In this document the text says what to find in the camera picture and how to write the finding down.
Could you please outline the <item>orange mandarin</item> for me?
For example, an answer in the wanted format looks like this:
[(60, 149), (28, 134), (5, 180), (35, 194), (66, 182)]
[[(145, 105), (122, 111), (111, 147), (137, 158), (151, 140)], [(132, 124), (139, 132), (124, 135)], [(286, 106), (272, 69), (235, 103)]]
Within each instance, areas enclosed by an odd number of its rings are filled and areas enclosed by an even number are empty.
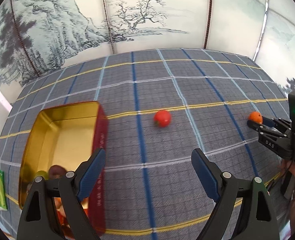
[(55, 197), (54, 203), (55, 203), (56, 212), (57, 212), (58, 220), (59, 220), (60, 224), (63, 226), (69, 226), (61, 198)]
[(257, 111), (251, 112), (249, 114), (249, 116), (248, 116), (248, 120), (251, 120), (251, 121), (256, 122), (258, 124), (262, 124), (263, 123), (263, 117)]

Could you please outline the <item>dark purple mangosteen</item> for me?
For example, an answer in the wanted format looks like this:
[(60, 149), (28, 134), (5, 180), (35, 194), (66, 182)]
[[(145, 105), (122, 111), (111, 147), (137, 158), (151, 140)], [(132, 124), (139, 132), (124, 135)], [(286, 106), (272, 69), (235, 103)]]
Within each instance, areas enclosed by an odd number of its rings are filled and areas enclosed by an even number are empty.
[(49, 179), (58, 179), (67, 173), (66, 169), (60, 165), (52, 165), (49, 168)]

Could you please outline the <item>green apple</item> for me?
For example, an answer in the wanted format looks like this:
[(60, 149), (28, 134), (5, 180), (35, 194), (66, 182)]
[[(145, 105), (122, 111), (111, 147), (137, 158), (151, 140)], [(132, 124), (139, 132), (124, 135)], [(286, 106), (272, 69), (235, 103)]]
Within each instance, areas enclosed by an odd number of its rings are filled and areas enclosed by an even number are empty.
[(48, 172), (43, 171), (43, 170), (37, 171), (34, 175), (34, 178), (36, 178), (36, 177), (43, 177), (45, 180), (49, 179)]

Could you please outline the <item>red gold toffee tin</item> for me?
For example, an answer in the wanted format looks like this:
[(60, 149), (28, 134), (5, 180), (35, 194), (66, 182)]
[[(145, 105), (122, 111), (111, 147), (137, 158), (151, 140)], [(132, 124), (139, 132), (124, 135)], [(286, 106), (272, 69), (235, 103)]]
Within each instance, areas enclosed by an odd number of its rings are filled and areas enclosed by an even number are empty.
[[(96, 149), (106, 149), (107, 130), (107, 117), (96, 101), (71, 103), (40, 111), (29, 134), (20, 168), (21, 208), (24, 207), (37, 171), (48, 172), (52, 165), (60, 165), (67, 172), (75, 171)], [(81, 201), (99, 237), (106, 229), (103, 178), (102, 170), (89, 197)], [(75, 239), (70, 225), (60, 226), (65, 239)]]

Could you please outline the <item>red tomato near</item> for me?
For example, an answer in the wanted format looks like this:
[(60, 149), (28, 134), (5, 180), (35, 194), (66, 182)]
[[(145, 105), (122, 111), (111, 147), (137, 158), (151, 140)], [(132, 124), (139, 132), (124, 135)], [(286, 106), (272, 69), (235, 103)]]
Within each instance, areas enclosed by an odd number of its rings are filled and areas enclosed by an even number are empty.
[(154, 115), (154, 123), (158, 127), (167, 127), (171, 123), (171, 113), (167, 110), (157, 111)]

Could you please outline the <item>grey plaid tablecloth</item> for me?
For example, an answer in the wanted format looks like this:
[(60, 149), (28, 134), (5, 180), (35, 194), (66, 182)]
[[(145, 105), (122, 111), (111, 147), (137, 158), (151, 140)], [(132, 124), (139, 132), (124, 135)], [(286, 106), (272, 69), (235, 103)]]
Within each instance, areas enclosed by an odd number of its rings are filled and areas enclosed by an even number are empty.
[[(0, 137), (7, 211), (0, 222), (16, 237), (19, 170), (37, 114), (98, 101), (108, 118), (103, 239), (195, 239), (214, 207), (196, 176), (194, 148), (234, 176), (278, 173), (246, 121), (252, 111), (288, 118), (278, 86), (248, 57), (200, 49), (132, 51), (78, 63), (25, 85)], [(157, 111), (171, 113), (158, 127)]]

